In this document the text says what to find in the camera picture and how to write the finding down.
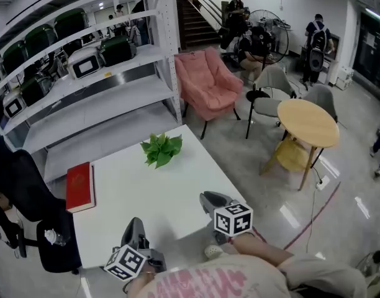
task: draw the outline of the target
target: backpack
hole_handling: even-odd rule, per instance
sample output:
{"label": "backpack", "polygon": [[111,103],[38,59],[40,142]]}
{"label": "backpack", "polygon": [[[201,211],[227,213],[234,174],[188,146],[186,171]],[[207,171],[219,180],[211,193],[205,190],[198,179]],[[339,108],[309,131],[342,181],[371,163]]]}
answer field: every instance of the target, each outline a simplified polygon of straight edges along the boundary
{"label": "backpack", "polygon": [[320,72],[324,63],[324,50],[327,47],[327,28],[320,29],[316,21],[313,22],[316,30],[312,34],[310,46],[310,68],[314,72]]}
{"label": "backpack", "polygon": [[327,47],[327,28],[325,26],[320,29],[316,21],[313,22],[315,31],[312,34],[311,46],[312,48],[318,48],[321,52],[324,52]]}

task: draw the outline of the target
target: man with cap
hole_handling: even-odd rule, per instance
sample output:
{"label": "man with cap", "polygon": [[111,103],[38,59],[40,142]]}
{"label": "man with cap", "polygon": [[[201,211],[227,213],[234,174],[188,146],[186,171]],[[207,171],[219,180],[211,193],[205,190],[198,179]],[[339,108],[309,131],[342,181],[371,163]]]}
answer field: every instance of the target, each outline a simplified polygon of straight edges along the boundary
{"label": "man with cap", "polygon": [[[314,18],[314,22],[310,22],[306,28],[305,36],[307,37],[307,58],[306,58],[306,63],[304,65],[304,74],[303,78],[301,78],[300,82],[306,86],[309,82],[310,78],[310,86],[313,86],[314,83],[317,82],[320,72],[315,72],[311,70],[310,67],[310,53],[312,51],[312,36],[313,33],[317,30],[317,26],[319,27],[320,30],[324,29],[324,23],[323,23],[323,17],[321,14],[316,14]],[[325,34],[327,35],[327,41],[328,41],[328,47],[331,52],[335,51],[335,48],[333,47],[333,41],[331,37],[331,32],[328,29],[325,29]]]}
{"label": "man with cap", "polygon": [[241,0],[231,0],[226,8],[228,12],[228,19],[226,20],[226,26],[229,32],[223,37],[223,41],[220,44],[221,52],[226,52],[226,48],[232,43],[232,40],[238,35],[238,28],[241,23],[244,23],[243,13],[244,3]]}
{"label": "man with cap", "polygon": [[253,73],[253,80],[256,80],[262,72],[263,59],[266,55],[266,64],[273,64],[274,59],[269,53],[269,42],[271,37],[262,27],[253,27],[252,43],[244,37],[238,46],[238,62],[240,66],[248,72],[248,79]]}

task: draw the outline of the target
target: wooden shelf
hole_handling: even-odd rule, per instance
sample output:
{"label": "wooden shelf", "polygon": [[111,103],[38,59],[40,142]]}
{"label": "wooden shelf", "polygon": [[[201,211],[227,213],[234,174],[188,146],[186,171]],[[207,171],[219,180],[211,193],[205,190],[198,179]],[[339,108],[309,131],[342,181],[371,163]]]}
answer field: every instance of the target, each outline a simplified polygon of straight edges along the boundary
{"label": "wooden shelf", "polygon": [[153,63],[164,58],[163,52],[160,48],[154,45],[144,45],[137,48],[136,56],[129,60],[114,66],[104,67],[101,70],[88,75],[81,79],[73,79],[70,75],[67,75],[59,79],[52,87],[51,91],[41,100],[35,104],[24,109],[21,113],[15,117],[9,119],[4,131],[9,133],[12,129],[25,122],[28,118],[32,117],[36,113],[42,111],[42,109],[54,104],[60,99],[69,96],[70,94],[79,91],[89,85],[92,85],[102,79],[108,78],[112,75],[119,74],[123,71],[131,70],[142,65]]}
{"label": "wooden shelf", "polygon": [[163,133],[177,126],[160,102],[118,116],[49,149],[44,180],[50,182],[76,165],[98,160],[146,140],[151,133]]}
{"label": "wooden shelf", "polygon": [[34,123],[23,149],[34,153],[105,120],[173,97],[156,75],[89,96]]}
{"label": "wooden shelf", "polygon": [[30,58],[29,60],[27,60],[24,64],[20,65],[20,67],[18,67],[16,70],[14,70],[11,74],[9,74],[8,76],[6,76],[1,82],[0,82],[0,89],[3,88],[6,83],[8,83],[8,81],[10,81],[12,78],[14,78],[16,75],[18,75],[19,73],[23,72],[27,67],[29,67],[30,65],[33,65],[34,62],[36,62],[37,60],[47,56],[49,53],[51,52],[54,52],[55,50],[65,46],[67,43],[70,43],[74,40],[77,40],[85,35],[88,35],[88,34],[91,34],[93,32],[96,32],[97,30],[101,30],[101,29],[104,29],[108,26],[111,26],[111,25],[114,25],[114,24],[118,24],[118,23],[121,23],[121,22],[125,22],[125,21],[128,21],[128,20],[134,20],[134,19],[138,19],[138,18],[141,18],[141,17],[148,17],[148,16],[155,16],[157,15],[157,10],[148,10],[148,11],[143,11],[143,12],[139,12],[139,13],[134,13],[134,14],[129,14],[127,16],[123,16],[123,17],[120,17],[120,18],[116,18],[116,19],[112,19],[112,20],[108,20],[108,21],[105,21],[103,23],[100,23],[100,24],[95,24],[95,25],[92,25],[82,31],[79,31],[73,35],[70,35],[69,37],[67,38],[64,38],[63,40],[60,40],[59,42],[51,45],[50,47],[42,50],[40,53],[34,55],[32,58]]}

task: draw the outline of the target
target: white table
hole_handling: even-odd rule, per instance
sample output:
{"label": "white table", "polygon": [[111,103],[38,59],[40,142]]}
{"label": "white table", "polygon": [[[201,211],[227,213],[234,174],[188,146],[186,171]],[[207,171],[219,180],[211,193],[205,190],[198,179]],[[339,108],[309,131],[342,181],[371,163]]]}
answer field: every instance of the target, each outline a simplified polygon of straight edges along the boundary
{"label": "white table", "polygon": [[182,135],[183,147],[161,168],[145,164],[139,144],[93,163],[96,207],[73,215],[84,268],[105,265],[134,217],[142,219],[150,248],[157,248],[210,222],[200,193],[216,191],[245,201],[186,125],[166,135]]}

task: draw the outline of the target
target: potted plant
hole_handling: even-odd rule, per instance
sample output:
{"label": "potted plant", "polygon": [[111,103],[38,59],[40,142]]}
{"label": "potted plant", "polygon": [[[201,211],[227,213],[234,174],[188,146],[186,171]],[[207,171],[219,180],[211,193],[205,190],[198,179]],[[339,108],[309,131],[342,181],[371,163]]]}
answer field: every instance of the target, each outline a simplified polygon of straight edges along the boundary
{"label": "potted plant", "polygon": [[165,136],[165,133],[157,137],[154,133],[150,135],[150,143],[140,144],[147,155],[146,163],[150,166],[156,162],[155,168],[166,165],[182,149],[182,135],[174,138]]}

